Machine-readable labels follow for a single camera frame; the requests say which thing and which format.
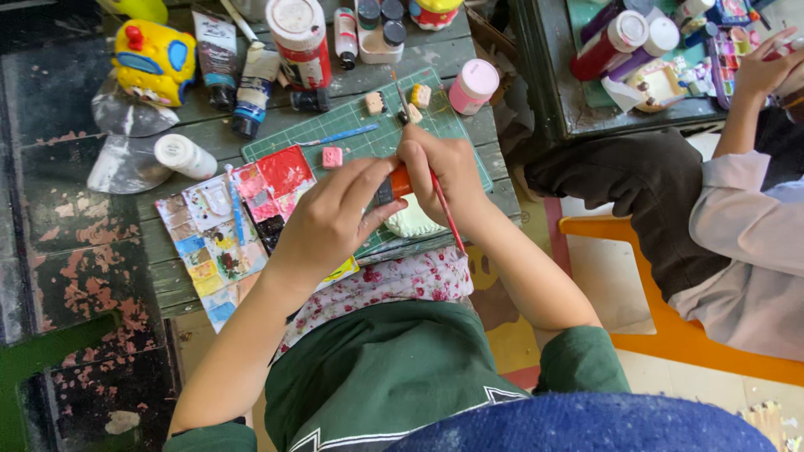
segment yellow painted figurine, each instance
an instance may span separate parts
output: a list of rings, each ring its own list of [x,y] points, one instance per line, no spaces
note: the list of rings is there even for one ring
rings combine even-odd
[[[131,19],[117,31],[112,64],[132,96],[178,107],[195,79],[195,38],[170,27]]]

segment red paintbrush handle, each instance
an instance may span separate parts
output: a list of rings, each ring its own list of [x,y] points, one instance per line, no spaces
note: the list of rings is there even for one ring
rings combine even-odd
[[[433,187],[436,189],[438,201],[441,203],[441,208],[444,209],[444,215],[447,217],[449,229],[453,232],[453,236],[455,237],[455,244],[461,250],[461,253],[466,255],[466,249],[463,247],[461,236],[457,233],[457,228],[455,227],[455,222],[452,219],[452,214],[449,213],[449,206],[447,206],[447,199],[444,197],[444,191],[441,189],[441,184],[438,182],[438,177],[436,177],[436,173],[433,172],[432,168],[430,169],[430,178],[433,180]]]

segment green shirt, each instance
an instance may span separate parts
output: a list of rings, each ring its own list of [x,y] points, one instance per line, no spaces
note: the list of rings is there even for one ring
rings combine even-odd
[[[629,392],[609,335],[570,328],[544,348],[536,392]],[[457,303],[392,302],[321,325],[271,368],[265,428],[278,450],[383,450],[456,413],[529,397],[497,375],[477,315]],[[165,450],[256,450],[227,422],[171,438]]]

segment hand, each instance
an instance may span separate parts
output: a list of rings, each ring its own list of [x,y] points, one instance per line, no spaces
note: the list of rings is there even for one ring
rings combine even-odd
[[[775,61],[762,61],[773,44],[787,38],[798,29],[789,27],[768,38],[750,55],[743,57],[735,76],[735,97],[764,100],[781,84],[796,66],[804,61],[804,49]]]
[[[379,185],[399,165],[397,157],[361,158],[330,172],[299,200],[266,269],[313,293],[389,216],[408,202],[398,199],[366,211]]]
[[[473,225],[483,221],[489,209],[496,209],[483,192],[468,141],[435,138],[410,124],[402,131],[396,153],[408,168],[413,192],[422,210],[441,226],[449,227],[433,189],[430,168],[438,177],[459,232],[471,238]]]

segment white sleeve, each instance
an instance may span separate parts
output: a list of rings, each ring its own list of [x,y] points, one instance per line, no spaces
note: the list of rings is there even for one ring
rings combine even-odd
[[[804,187],[793,202],[762,193],[769,161],[751,151],[705,162],[690,236],[726,257],[804,277]]]

